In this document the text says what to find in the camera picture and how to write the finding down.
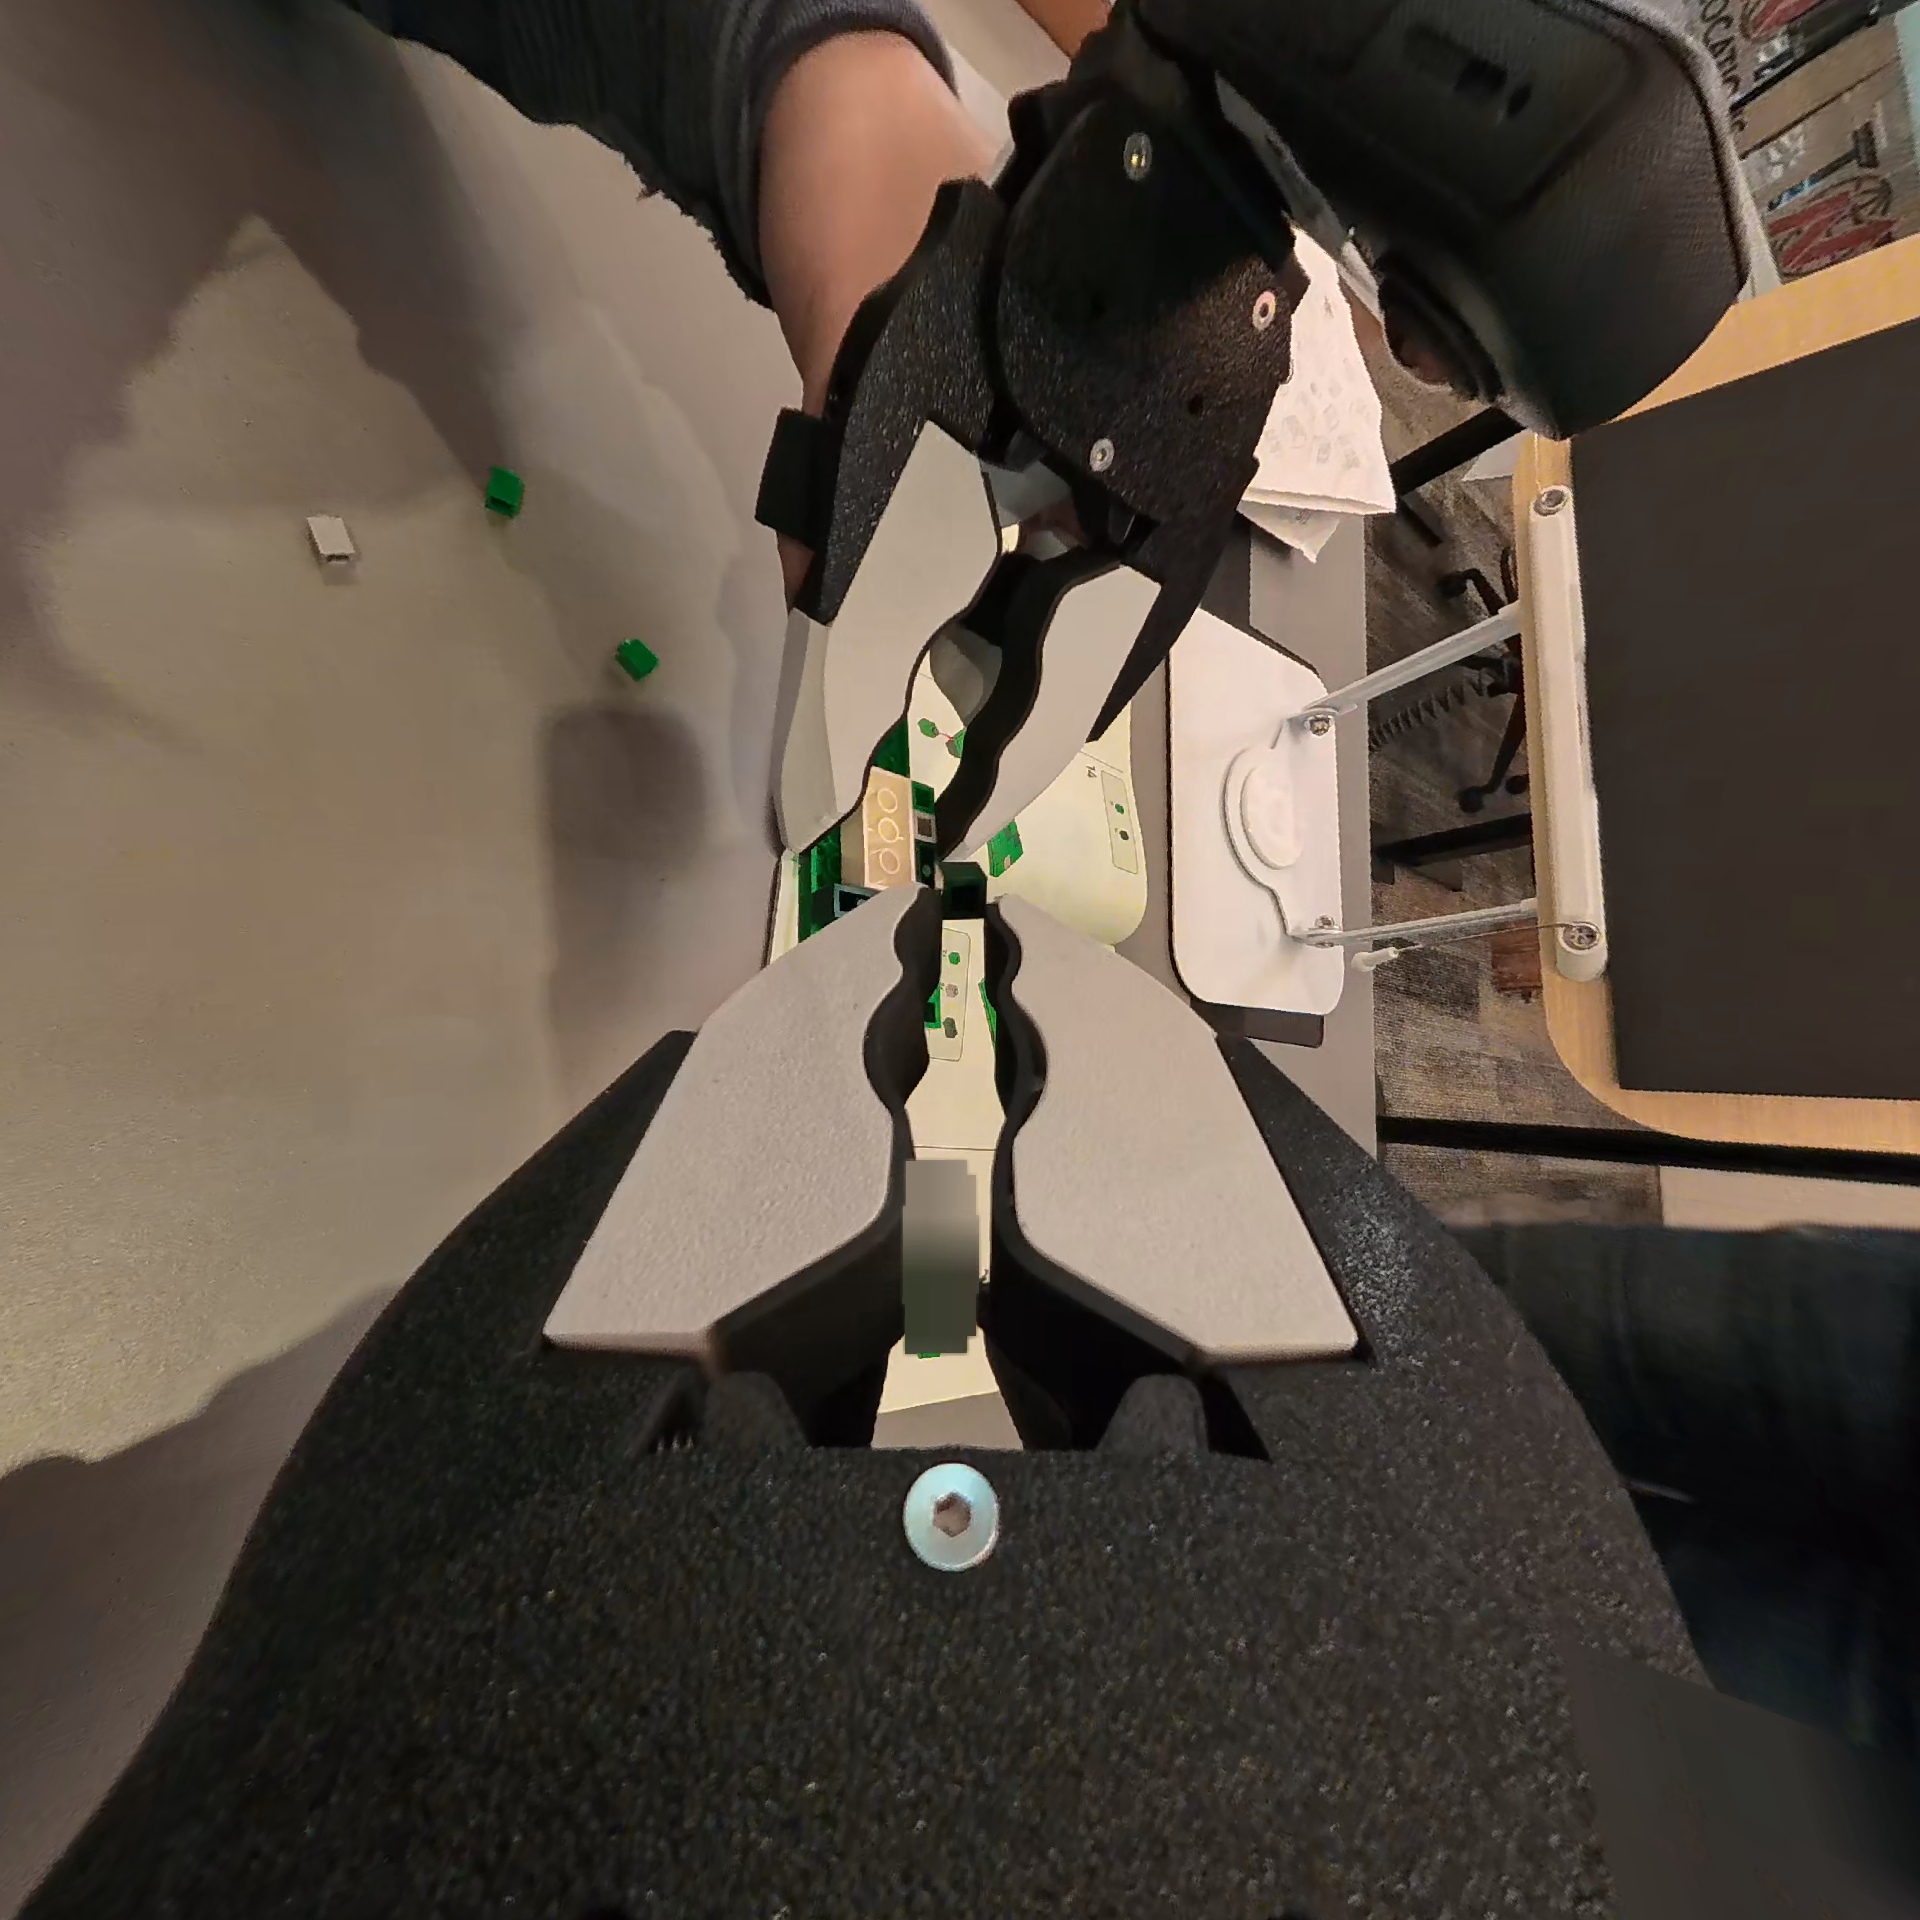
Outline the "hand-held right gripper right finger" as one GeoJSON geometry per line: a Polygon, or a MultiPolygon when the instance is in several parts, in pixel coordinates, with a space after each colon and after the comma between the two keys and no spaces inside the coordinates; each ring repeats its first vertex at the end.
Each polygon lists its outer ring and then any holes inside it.
{"type": "Polygon", "coordinates": [[[987,1329],[1135,1342],[1202,1375],[1358,1352],[1211,1027],[1037,904],[991,910],[1003,1113],[987,1329]]]}

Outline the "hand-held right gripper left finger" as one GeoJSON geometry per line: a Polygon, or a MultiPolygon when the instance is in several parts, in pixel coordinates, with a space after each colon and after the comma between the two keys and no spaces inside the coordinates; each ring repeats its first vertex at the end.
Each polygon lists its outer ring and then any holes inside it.
{"type": "Polygon", "coordinates": [[[896,888],[703,1027],[545,1337],[711,1375],[869,1375],[903,1337],[905,1102],[941,899],[896,888]]]}

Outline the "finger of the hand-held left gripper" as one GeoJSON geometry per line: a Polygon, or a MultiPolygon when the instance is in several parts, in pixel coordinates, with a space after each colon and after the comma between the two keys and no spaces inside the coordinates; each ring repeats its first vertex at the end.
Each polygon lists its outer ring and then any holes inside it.
{"type": "Polygon", "coordinates": [[[998,563],[960,620],[998,668],[935,808],[941,857],[974,857],[1082,753],[1159,596],[1097,551],[998,563]]]}
{"type": "Polygon", "coordinates": [[[785,854],[850,816],[931,642],[974,606],[1000,560],[986,472],[923,423],[839,616],[786,620],[774,779],[785,854]]]}

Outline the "green brick assembly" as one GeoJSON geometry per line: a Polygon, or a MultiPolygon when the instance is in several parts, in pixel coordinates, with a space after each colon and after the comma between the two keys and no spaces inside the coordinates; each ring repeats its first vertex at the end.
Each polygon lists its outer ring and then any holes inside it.
{"type": "Polygon", "coordinates": [[[949,924],[981,922],[994,888],[1014,890],[1026,859],[1019,823],[1008,823],[978,862],[960,862],[955,879],[937,850],[937,799],[962,760],[967,729],[933,716],[903,721],[877,750],[861,806],[845,823],[791,859],[791,943],[802,945],[886,892],[920,888],[935,895],[949,924]]]}

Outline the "person's left forearm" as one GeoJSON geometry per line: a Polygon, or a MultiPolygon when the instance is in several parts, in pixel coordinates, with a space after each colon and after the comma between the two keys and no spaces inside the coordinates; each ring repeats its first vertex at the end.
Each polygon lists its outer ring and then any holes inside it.
{"type": "Polygon", "coordinates": [[[994,144],[909,3],[382,3],[381,32],[456,62],[527,120],[577,128],[709,231],[826,409],[866,295],[941,190],[994,144]]]}

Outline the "grey desk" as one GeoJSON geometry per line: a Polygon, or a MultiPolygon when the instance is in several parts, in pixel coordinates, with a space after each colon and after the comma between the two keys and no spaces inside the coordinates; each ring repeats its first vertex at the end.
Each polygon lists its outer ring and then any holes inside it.
{"type": "MultiPolygon", "coordinates": [[[[1216,568],[1207,610],[1273,641],[1303,658],[1333,688],[1368,673],[1365,538],[1358,521],[1336,531],[1320,560],[1259,531],[1240,532],[1216,568]]],[[[1131,705],[1131,772],[1144,834],[1146,908],[1121,956],[1163,986],[1179,982],[1169,951],[1169,705],[1158,671],[1131,705]]],[[[1346,922],[1374,918],[1370,764],[1365,718],[1337,722],[1339,872],[1346,922]]],[[[1346,975],[1339,1006],[1320,1048],[1259,1043],[1288,1080],[1325,1110],[1370,1155],[1376,1138],[1376,1009],[1374,983],[1346,975]]]]}

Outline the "black desk mat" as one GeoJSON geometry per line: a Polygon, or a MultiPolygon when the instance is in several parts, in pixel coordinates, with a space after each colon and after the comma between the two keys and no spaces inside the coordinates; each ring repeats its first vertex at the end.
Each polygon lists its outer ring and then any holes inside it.
{"type": "Polygon", "coordinates": [[[1623,1088],[1918,1098],[1918,324],[1573,442],[1623,1088]]]}

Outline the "brick instruction booklet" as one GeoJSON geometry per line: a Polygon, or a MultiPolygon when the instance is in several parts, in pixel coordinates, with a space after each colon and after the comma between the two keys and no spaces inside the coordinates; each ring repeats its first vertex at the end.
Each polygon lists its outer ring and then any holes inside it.
{"type": "MultiPolygon", "coordinates": [[[[935,664],[920,668],[905,718],[933,716],[965,726],[935,664]]],[[[1072,756],[1069,771],[1016,816],[1026,859],[1040,866],[1018,872],[1014,890],[1056,922],[1097,945],[1118,946],[1146,912],[1146,857],[1131,779],[1129,716],[1072,756]]],[[[791,857],[782,855],[775,882],[775,915],[768,958],[793,945],[791,857]]],[[[998,1018],[991,1011],[981,924],[944,924],[941,988],[928,1000],[928,1068],[909,1102],[909,1128],[923,1161],[967,1166],[976,1200],[978,1260],[991,1257],[992,1155],[1001,1130],[994,1083],[998,1018]]],[[[992,1379],[981,1335],[962,1352],[923,1356],[896,1346],[873,1432],[879,1450],[933,1450],[944,1446],[1016,1450],[1018,1428],[992,1379]]]]}

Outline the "white printed paper sheet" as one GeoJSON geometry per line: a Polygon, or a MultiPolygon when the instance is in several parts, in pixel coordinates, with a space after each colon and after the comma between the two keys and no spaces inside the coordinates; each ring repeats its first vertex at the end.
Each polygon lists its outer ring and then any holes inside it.
{"type": "Polygon", "coordinates": [[[1384,408],[1336,258],[1297,231],[1309,292],[1290,323],[1290,377],[1267,415],[1241,514],[1317,563],[1336,532],[1400,506],[1384,408]]]}

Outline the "white tray edge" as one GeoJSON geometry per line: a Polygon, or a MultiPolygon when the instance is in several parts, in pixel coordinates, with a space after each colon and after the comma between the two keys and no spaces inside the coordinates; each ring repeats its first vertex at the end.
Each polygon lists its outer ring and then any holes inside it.
{"type": "Polygon", "coordinates": [[[1194,1001],[1326,1018],[1346,975],[1378,953],[1529,922],[1544,928],[1560,977],[1586,983],[1605,975],[1611,953],[1573,487],[1541,489],[1520,531],[1528,586],[1514,609],[1345,688],[1329,688],[1306,664],[1215,612],[1192,618],[1169,658],[1169,950],[1194,1001]],[[1544,895],[1405,924],[1350,922],[1339,721],[1499,641],[1523,641],[1544,895]]]}

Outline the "black office chair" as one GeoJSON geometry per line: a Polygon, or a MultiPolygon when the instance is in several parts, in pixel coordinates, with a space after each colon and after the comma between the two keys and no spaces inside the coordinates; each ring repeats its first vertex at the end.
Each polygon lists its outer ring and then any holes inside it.
{"type": "Polygon", "coordinates": [[[1753,272],[1687,4],[1201,3],[1144,25],[1270,134],[1459,387],[1571,442],[1687,363],[1753,272]]]}

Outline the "black chair wheel base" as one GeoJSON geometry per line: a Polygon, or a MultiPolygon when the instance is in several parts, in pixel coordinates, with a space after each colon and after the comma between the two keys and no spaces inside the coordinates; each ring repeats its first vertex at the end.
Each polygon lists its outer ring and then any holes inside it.
{"type": "MultiPolygon", "coordinates": [[[[1482,610],[1486,616],[1493,616],[1517,603],[1520,596],[1519,550],[1514,544],[1504,544],[1502,550],[1499,587],[1493,587],[1482,569],[1461,568],[1440,576],[1435,591],[1447,603],[1457,603],[1467,594],[1477,594],[1482,610]]],[[[1499,795],[1523,799],[1529,791],[1529,778],[1517,771],[1517,761],[1528,738],[1528,699],[1520,641],[1504,641],[1497,654],[1477,656],[1467,660],[1467,668],[1482,697],[1507,697],[1504,731],[1488,778],[1475,785],[1465,785],[1457,793],[1461,811],[1480,814],[1485,811],[1488,801],[1496,801],[1499,795]]]]}

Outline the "wooden table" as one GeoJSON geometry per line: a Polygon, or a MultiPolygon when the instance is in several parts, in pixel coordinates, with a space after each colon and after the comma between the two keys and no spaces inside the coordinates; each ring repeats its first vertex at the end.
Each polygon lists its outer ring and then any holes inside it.
{"type": "MultiPolygon", "coordinates": [[[[1918,314],[1918,238],[1845,262],[1826,272],[1745,300],[1726,311],[1709,342],[1666,382],[1629,409],[1639,416],[1696,393],[1728,387],[1768,369],[1825,352],[1918,314]]],[[[1544,919],[1560,905],[1554,834],[1571,776],[1552,756],[1558,745],[1541,694],[1541,638],[1533,508],[1537,495],[1571,482],[1571,444],[1525,435],[1512,482],[1520,566],[1523,664],[1528,668],[1528,753],[1534,876],[1544,919]]],[[[1560,943],[1541,928],[1544,1009],[1558,1058],[1610,1112],[1648,1130],[1712,1145],[1833,1150],[1851,1156],[1914,1160],[1918,1106],[1903,1099],[1826,1099],[1799,1096],[1648,1092],[1622,1088],[1611,986],[1605,977],[1571,978],[1560,969],[1560,943]]]]}

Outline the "light grey cloth mat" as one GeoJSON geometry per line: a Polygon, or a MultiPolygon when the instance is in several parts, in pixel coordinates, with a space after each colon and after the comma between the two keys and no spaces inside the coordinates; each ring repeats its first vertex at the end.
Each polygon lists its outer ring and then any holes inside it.
{"type": "Polygon", "coordinates": [[[395,1287],[757,964],[793,393],[341,7],[6,4],[6,1472],[395,1287]]]}

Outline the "wall poster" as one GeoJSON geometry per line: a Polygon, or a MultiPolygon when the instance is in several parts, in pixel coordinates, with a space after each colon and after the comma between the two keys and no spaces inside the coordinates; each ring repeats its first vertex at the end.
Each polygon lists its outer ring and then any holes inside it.
{"type": "Polygon", "coordinates": [[[1687,3],[1770,268],[1808,279],[1918,234],[1917,3],[1687,3]]]}

